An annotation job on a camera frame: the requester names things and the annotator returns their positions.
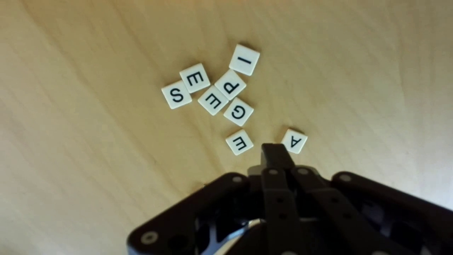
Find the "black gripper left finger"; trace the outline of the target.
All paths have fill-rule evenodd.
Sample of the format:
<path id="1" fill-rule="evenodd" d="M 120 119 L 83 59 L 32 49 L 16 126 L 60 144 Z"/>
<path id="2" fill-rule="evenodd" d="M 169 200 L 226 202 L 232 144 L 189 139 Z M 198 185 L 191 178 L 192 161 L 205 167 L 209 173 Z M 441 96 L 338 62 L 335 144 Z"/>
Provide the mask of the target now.
<path id="1" fill-rule="evenodd" d="M 294 166 L 283 144 L 261 146 L 261 191 L 270 255 L 300 255 L 295 201 L 285 171 Z"/>

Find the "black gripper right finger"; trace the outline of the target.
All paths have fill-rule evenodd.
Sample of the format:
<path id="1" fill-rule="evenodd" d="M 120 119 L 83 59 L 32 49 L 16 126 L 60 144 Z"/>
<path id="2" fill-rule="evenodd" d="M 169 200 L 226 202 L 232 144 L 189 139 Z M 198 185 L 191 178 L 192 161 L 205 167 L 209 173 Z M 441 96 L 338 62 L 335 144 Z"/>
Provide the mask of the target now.
<path id="1" fill-rule="evenodd" d="M 301 190 L 319 207 L 324 217 L 353 255 L 392 253 L 353 205 L 338 190 L 328 187 L 315 171 L 307 167 L 295 167 L 294 178 Z"/>

